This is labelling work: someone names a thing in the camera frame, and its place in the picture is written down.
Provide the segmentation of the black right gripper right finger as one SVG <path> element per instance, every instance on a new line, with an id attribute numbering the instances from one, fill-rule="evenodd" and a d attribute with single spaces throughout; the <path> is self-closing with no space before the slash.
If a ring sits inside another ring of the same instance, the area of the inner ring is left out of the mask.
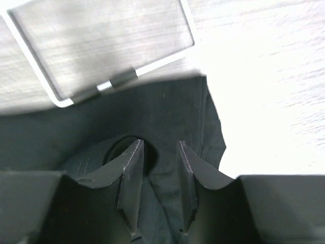
<path id="1" fill-rule="evenodd" d="M 324 243 L 324 176 L 230 178 L 177 144 L 188 243 Z"/>

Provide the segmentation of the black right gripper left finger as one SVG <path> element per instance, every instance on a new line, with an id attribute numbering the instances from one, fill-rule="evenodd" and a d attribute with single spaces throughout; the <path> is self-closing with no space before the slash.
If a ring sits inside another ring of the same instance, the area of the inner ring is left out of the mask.
<path id="1" fill-rule="evenodd" d="M 130 243 L 137 232 L 144 142 L 78 179 L 1 172 L 1 243 Z"/>

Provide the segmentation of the black t shirt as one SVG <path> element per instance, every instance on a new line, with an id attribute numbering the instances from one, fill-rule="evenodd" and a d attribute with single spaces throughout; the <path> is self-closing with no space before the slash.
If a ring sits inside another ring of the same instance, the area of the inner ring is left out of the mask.
<path id="1" fill-rule="evenodd" d="M 63 170 L 80 178 L 132 142 L 145 143 L 138 241 L 187 243 L 177 143 L 218 168 L 226 149 L 205 76 L 133 87 L 65 109 L 1 117 L 1 170 Z"/>

